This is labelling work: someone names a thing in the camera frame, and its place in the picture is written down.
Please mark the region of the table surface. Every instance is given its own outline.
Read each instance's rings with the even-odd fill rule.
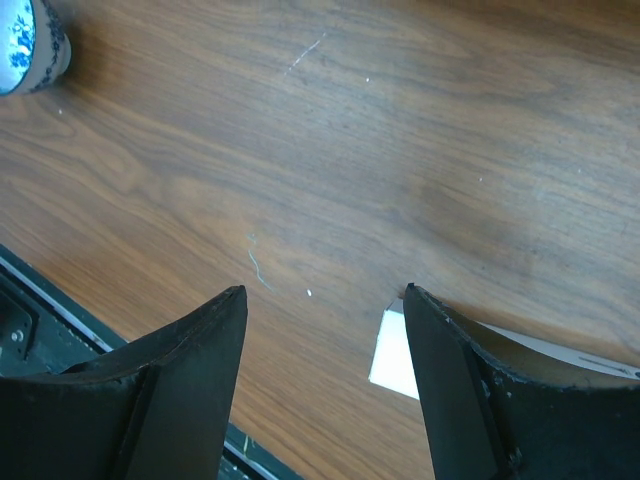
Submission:
[[[368,381],[407,282],[640,362],[637,2],[51,1],[0,241],[128,339],[245,284],[232,420],[303,476],[433,477]]]

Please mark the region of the ceramic cup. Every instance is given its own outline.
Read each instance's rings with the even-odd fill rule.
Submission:
[[[0,0],[0,96],[51,84],[71,61],[71,44],[49,0]]]

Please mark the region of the blue floral pattern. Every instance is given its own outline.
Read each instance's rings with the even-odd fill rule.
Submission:
[[[31,56],[36,42],[31,5],[25,5],[25,12],[26,16],[18,15],[13,26],[9,27],[9,62],[21,74],[31,66]]]
[[[53,80],[52,73],[53,67],[58,63],[58,57],[60,53],[60,48],[64,43],[64,31],[62,30],[62,24],[60,23],[60,19],[58,18],[58,14],[53,9],[49,0],[41,0],[45,9],[47,10],[47,16],[49,17],[49,22],[47,22],[47,27],[51,32],[51,49],[53,50],[53,58],[51,59],[51,64],[47,67],[44,78],[31,89],[32,92],[37,92],[38,90],[46,87]]]

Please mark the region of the black bracket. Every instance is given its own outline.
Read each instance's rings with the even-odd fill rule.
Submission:
[[[37,314],[21,302],[0,292],[0,348],[18,360],[27,357],[37,323]]]

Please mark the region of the black plastic piece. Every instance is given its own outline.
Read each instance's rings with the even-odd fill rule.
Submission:
[[[37,315],[9,292],[0,292],[0,347],[3,355],[26,358]]]
[[[413,285],[404,312],[438,480],[640,478],[639,386],[560,387],[518,374]]]
[[[60,373],[79,361],[94,359],[127,344],[2,245],[0,292],[10,295],[14,300],[19,299],[22,308],[40,319],[34,328],[33,341],[26,358],[21,360],[16,355],[3,355],[0,351],[0,376]],[[0,331],[7,321],[17,321],[12,313],[21,314],[20,309],[0,311],[5,312],[0,317]],[[227,426],[224,443],[219,480],[301,479],[231,423]],[[0,478],[10,477],[3,474]]]
[[[246,292],[59,375],[0,378],[0,464],[26,480],[215,478]]]

